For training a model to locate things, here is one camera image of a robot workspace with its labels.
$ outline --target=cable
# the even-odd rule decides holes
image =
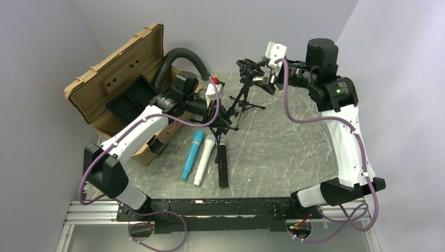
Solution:
[[[352,211],[352,213],[350,215],[348,215],[347,213],[346,213],[346,215],[351,219],[351,217],[354,216],[355,212],[358,211],[358,209],[359,208],[357,207],[357,208],[355,208]],[[363,215],[365,215],[365,214],[366,214],[366,211],[363,211],[363,213],[361,214],[361,217],[363,217]],[[337,236],[340,233],[340,231],[346,226],[346,224],[347,224],[347,222],[343,222],[342,225],[334,233],[332,233],[328,237],[326,237],[324,239],[321,239],[321,240],[306,240],[304,238],[303,239],[299,238],[297,235],[293,235],[291,232],[289,232],[289,229],[288,229],[288,233],[292,236],[292,239],[297,239],[297,240],[299,240],[299,241],[301,241],[303,243],[323,243],[323,242],[327,242],[328,240],[330,240],[330,239],[334,238],[335,236]]]
[[[147,220],[147,223],[150,224],[150,221],[152,220],[153,215],[150,215],[149,219]]]
[[[291,120],[294,123],[310,123],[310,122],[319,122],[319,121],[326,121],[326,120],[335,120],[335,121],[339,121],[343,124],[345,124],[346,126],[348,126],[350,128],[351,131],[355,131],[355,127],[348,121],[346,121],[343,118],[340,117],[320,117],[320,118],[310,118],[310,119],[302,119],[302,120],[298,120],[295,119],[289,110],[289,104],[288,104],[288,84],[289,84],[289,65],[287,63],[287,61],[283,58],[281,59],[277,59],[275,61],[275,63],[279,63],[279,62],[283,62],[283,66],[284,66],[284,81],[283,81],[283,93],[284,93],[284,111],[286,113],[286,116],[289,118],[289,120]],[[366,163],[366,155],[365,155],[365,147],[363,145],[363,141],[360,137],[360,135],[358,134],[354,134],[355,138],[357,140],[358,146],[360,148],[360,154],[361,154],[361,158],[362,158],[362,169],[363,172],[366,173],[368,171],[367,169],[367,163]],[[347,220],[342,220],[344,223],[342,225],[342,227],[340,227],[335,233],[334,236],[338,234],[338,232],[340,232],[340,230],[344,227],[344,225],[346,225],[347,223],[351,223],[358,231],[361,232],[365,232],[371,229],[371,227],[375,224],[375,222],[377,221],[377,216],[378,216],[378,200],[377,200],[377,194],[376,191],[374,189],[374,186],[372,185],[371,180],[369,179],[369,177],[365,177],[366,183],[369,186],[369,190],[371,191],[371,194],[373,196],[373,201],[374,201],[374,213],[373,216],[371,218],[371,221],[369,222],[368,225],[366,225],[366,227],[361,228],[358,227],[357,225],[355,225],[355,223],[353,223],[353,220],[351,216],[349,216],[345,210],[345,208],[340,205],[340,208],[342,209],[343,213],[345,213],[346,219]],[[356,207],[353,211],[353,213],[355,213],[357,210],[359,209],[359,207]],[[307,242],[325,242],[326,239],[322,239],[319,241],[307,241]]]
[[[297,222],[294,224],[294,226],[301,226],[303,225],[307,220],[309,219],[309,213],[306,214],[306,216],[304,217],[304,219],[301,222]]]
[[[301,239],[306,239],[310,234],[311,234],[311,228],[312,226],[309,224],[307,228],[305,227],[300,227],[300,226],[291,226],[288,227],[288,233],[295,235],[296,237],[304,234],[304,237],[301,237]]]
[[[274,199],[268,199],[268,200],[266,200],[266,203],[267,203],[267,202],[276,202],[276,203],[280,203],[280,204],[283,205],[283,206],[289,206],[289,204],[286,204],[286,203],[281,202],[281,201],[276,201],[276,200],[274,200]]]
[[[365,206],[365,210],[363,211],[363,213],[361,213],[361,214],[358,215],[357,217],[352,218],[351,221],[354,222],[354,221],[359,220],[360,218],[362,218],[363,216],[365,216],[366,212],[368,212],[368,210],[369,210],[369,205],[368,205],[367,203],[361,203],[361,204],[359,204],[355,209],[358,210],[358,209],[359,209],[360,207],[362,207],[362,206]],[[342,212],[345,214],[346,219],[348,219],[349,215],[347,214],[346,209],[345,209],[343,206],[341,207],[341,209],[342,209]],[[342,220],[342,219],[331,219],[331,218],[327,217],[326,215],[324,215],[318,207],[317,207],[317,212],[318,212],[321,216],[323,216],[323,218],[327,219],[327,220],[330,221],[330,222],[336,222],[336,223],[348,222],[347,220]]]
[[[213,81],[213,79],[212,79],[211,76],[209,77],[209,81],[210,81],[210,83],[213,85],[213,88],[214,88],[215,90],[217,90],[216,84],[215,84],[215,82]],[[204,124],[192,124],[192,123],[183,121],[183,120],[181,120],[181,119],[179,119],[179,118],[176,118],[176,117],[174,117],[174,116],[172,116],[172,115],[168,115],[168,114],[151,114],[151,115],[148,115],[147,117],[145,117],[145,119],[148,120],[148,119],[150,119],[150,118],[152,118],[152,117],[167,117],[167,118],[169,118],[169,119],[172,119],[172,120],[174,120],[174,121],[180,122],[180,123],[182,123],[182,124],[184,124],[184,125],[187,125],[187,126],[191,126],[191,127],[199,127],[199,128],[201,128],[201,127],[207,127],[207,126],[211,125],[211,124],[217,119],[218,114],[219,114],[219,106],[220,106],[220,102],[219,102],[219,94],[218,94],[218,92],[215,93],[215,96],[216,96],[216,110],[215,110],[215,113],[214,113],[212,119],[211,119],[209,122],[206,122],[206,123],[204,123]],[[123,133],[123,134],[116,140],[116,143],[119,144],[119,142],[121,142],[121,141],[122,141],[128,134],[130,134],[130,132],[132,132],[132,131],[133,131],[139,124],[141,124],[141,123],[143,123],[143,122],[144,122],[144,120],[141,119],[141,120],[139,120],[138,122],[136,122],[135,124],[133,124],[130,128],[128,128],[128,130],[126,130],[126,131],[125,131],[125,132],[124,132],[124,133]],[[102,197],[105,196],[104,194],[102,194],[102,195],[99,195],[99,196],[95,197],[94,199],[92,199],[92,200],[90,200],[90,201],[88,201],[88,202],[85,202],[85,201],[83,201],[83,199],[82,199],[82,192],[83,192],[83,188],[85,187],[85,183],[86,183],[86,181],[87,181],[87,177],[88,177],[88,175],[91,173],[91,170],[93,169],[93,167],[98,163],[98,161],[99,161],[101,158],[103,158],[103,157],[104,157],[108,152],[110,152],[114,147],[115,147],[115,146],[112,144],[112,145],[109,146],[106,150],[104,150],[102,153],[100,153],[100,154],[97,156],[97,158],[95,158],[95,159],[93,160],[93,162],[91,162],[91,164],[88,166],[87,170],[86,170],[85,173],[83,174],[82,180],[80,181],[79,189],[78,189],[78,191],[77,191],[77,198],[78,198],[78,201],[79,201],[79,203],[80,203],[81,205],[83,205],[83,206],[90,205],[90,204],[92,204],[93,202],[95,202],[95,201],[97,201],[98,199],[100,199],[100,198],[102,198]],[[181,243],[180,243],[177,247],[175,247],[174,249],[171,249],[171,250],[158,250],[158,249],[152,248],[152,247],[150,247],[150,246],[148,246],[148,245],[146,245],[146,244],[144,244],[144,243],[142,243],[142,242],[140,242],[140,241],[138,241],[138,240],[136,240],[136,239],[134,239],[134,238],[132,238],[132,237],[130,236],[131,240],[137,242],[138,244],[140,244],[140,245],[142,245],[142,246],[144,246],[144,247],[146,247],[146,248],[148,248],[148,249],[151,249],[151,250],[153,250],[153,251],[156,251],[156,252],[172,252],[172,251],[177,250],[178,248],[180,248],[180,246],[182,246],[182,244],[184,244],[185,239],[187,238],[187,226],[186,226],[186,224],[185,224],[184,219],[183,219],[180,215],[178,215],[178,214],[176,214],[176,213],[174,213],[174,212],[170,212],[170,211],[161,211],[161,212],[153,212],[153,213],[149,213],[149,214],[140,214],[140,213],[137,213],[136,211],[134,211],[134,210],[133,210],[132,208],[130,208],[130,207],[128,207],[128,209],[129,209],[133,214],[136,214],[136,215],[139,215],[139,216],[151,216],[151,215],[155,215],[155,214],[165,214],[165,213],[172,214],[172,215],[175,215],[176,217],[178,217],[178,218],[181,220],[181,222],[184,224],[184,238],[183,238],[183,240],[181,241]]]

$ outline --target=teal microphone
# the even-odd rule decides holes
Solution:
[[[192,171],[193,162],[195,161],[196,154],[198,153],[199,145],[203,141],[204,131],[197,130],[195,135],[193,135],[192,146],[190,147],[190,151],[188,152],[187,160],[184,164],[184,170],[182,173],[182,180],[185,181],[188,177],[190,171]]]

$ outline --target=black clamp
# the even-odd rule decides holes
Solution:
[[[261,70],[259,64],[250,59],[237,60],[239,67],[240,82],[246,85],[251,85],[255,77],[264,76],[264,71]]]
[[[147,145],[150,147],[150,150],[157,155],[161,155],[168,146],[166,143],[159,141],[155,135],[148,141]]]

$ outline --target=red tag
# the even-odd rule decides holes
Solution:
[[[170,133],[173,131],[174,128],[178,125],[178,122],[175,122],[175,124],[167,131],[167,135],[170,135]]]
[[[211,78],[213,79],[213,82],[214,82],[215,84],[218,84],[218,82],[219,82],[218,77],[216,77],[216,76],[212,76]]]

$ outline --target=red label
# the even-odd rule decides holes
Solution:
[[[178,125],[178,122],[175,122],[175,124],[167,131],[167,135],[170,135],[170,133],[173,131],[174,128]]]

